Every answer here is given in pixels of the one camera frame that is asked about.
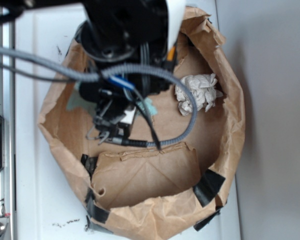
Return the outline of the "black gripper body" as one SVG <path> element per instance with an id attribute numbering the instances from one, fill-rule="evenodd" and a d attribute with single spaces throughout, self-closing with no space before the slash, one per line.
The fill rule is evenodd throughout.
<path id="1" fill-rule="evenodd" d="M 131 65 L 120 64 L 105 69 L 89 65 L 90 73 L 98 74 L 94 82 L 83 82 L 79 85 L 79 95 L 90 103 L 95 103 L 93 116 L 94 127 L 99 131 L 98 139 L 130 147 L 160 148 L 154 130 L 150 108 L 146 106 L 145 98 L 157 95 L 170 87 L 170 82 L 162 77 L 161 69 L 148 65 L 135 65 L 133 71 L 128 71 Z M 152 142 L 130 139 L 133 121 L 124 122 L 127 110 L 137 109 L 146 120 Z"/>

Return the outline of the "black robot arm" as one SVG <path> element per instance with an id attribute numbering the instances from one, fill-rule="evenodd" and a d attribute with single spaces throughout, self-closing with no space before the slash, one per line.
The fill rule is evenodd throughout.
<path id="1" fill-rule="evenodd" d="M 83 0 L 81 4 L 86 20 L 78 27 L 74 40 L 88 57 L 84 72 L 1 46 L 0 55 L 46 67 L 61 74 L 62 82 L 73 82 L 68 107 L 92 111 L 96 139 L 101 143 L 160 149 L 185 138 L 189 128 L 163 141 L 154 129 L 150 131 L 150 142 L 130 139 L 137 114 L 153 127 L 146 97 L 180 84 L 173 71 L 185 2 Z"/>

